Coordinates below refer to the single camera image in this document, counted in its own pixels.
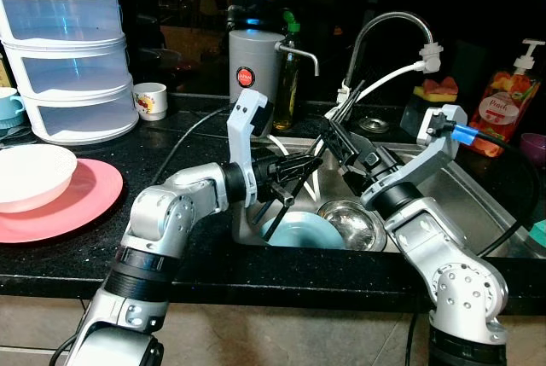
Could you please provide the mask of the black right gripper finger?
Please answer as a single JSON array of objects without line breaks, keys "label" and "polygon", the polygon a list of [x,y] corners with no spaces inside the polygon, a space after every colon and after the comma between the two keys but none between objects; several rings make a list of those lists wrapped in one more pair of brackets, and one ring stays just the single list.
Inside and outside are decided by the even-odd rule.
[{"label": "black right gripper finger", "polygon": [[356,147],[352,143],[350,132],[345,131],[343,125],[339,121],[327,119],[328,127],[323,133],[323,141],[328,147],[328,151],[338,158],[338,148],[340,147]]},{"label": "black right gripper finger", "polygon": [[355,147],[338,148],[338,172],[342,175],[347,172],[354,172],[356,175],[368,176],[369,171],[366,166],[360,163],[360,151]]}]

